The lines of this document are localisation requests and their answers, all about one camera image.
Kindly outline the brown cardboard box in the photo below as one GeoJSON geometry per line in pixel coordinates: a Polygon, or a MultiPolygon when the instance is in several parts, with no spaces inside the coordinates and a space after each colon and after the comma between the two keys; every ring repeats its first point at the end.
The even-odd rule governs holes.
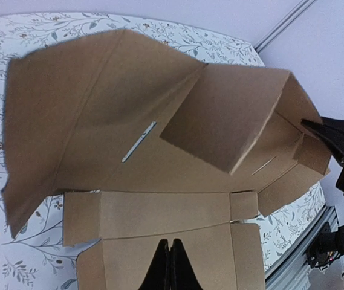
{"type": "Polygon", "coordinates": [[[64,195],[80,289],[139,289],[161,239],[181,239],[202,289],[264,289],[258,215],[292,203],[331,154],[284,69],[207,64],[132,30],[8,64],[2,191],[16,237],[64,195]]]}

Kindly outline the front aluminium rail frame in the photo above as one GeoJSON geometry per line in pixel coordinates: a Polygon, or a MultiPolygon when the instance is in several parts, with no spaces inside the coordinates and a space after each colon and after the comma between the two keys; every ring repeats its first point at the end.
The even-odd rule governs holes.
{"type": "Polygon", "coordinates": [[[344,225],[334,207],[315,220],[266,271],[267,289],[344,289],[344,225]]]}

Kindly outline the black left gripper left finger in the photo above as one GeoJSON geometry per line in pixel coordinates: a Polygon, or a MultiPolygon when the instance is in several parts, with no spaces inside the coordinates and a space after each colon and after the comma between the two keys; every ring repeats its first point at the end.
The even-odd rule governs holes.
{"type": "Polygon", "coordinates": [[[170,250],[167,239],[159,241],[139,290],[170,290],[170,250]]]}

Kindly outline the floral patterned table mat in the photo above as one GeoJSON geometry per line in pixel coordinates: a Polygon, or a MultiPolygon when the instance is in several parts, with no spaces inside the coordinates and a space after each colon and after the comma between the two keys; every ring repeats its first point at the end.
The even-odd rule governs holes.
{"type": "Polygon", "coordinates": [[[169,21],[104,13],[0,16],[0,289],[80,289],[76,261],[91,242],[65,246],[64,195],[49,196],[13,237],[2,191],[8,180],[3,124],[8,64],[36,50],[112,30],[132,30],[207,64],[265,67],[243,40],[169,21]]]}

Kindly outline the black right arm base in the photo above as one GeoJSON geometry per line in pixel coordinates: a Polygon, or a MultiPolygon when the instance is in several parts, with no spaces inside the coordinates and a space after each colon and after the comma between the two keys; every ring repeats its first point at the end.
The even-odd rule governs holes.
{"type": "Polygon", "coordinates": [[[329,222],[325,222],[305,254],[311,269],[327,269],[344,256],[344,225],[339,226],[337,231],[332,231],[329,222]]]}

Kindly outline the right rear aluminium frame post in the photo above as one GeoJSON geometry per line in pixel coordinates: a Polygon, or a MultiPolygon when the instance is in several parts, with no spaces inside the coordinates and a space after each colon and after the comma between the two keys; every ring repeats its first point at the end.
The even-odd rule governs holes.
{"type": "Polygon", "coordinates": [[[257,53],[261,53],[274,40],[276,40],[287,28],[298,20],[317,1],[302,0],[290,12],[288,12],[259,42],[254,45],[257,53]]]}

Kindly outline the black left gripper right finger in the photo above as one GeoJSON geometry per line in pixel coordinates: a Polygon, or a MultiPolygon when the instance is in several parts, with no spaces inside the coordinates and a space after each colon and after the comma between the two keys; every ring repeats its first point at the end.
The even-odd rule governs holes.
{"type": "Polygon", "coordinates": [[[171,289],[202,290],[181,239],[174,239],[171,248],[171,289]]]}

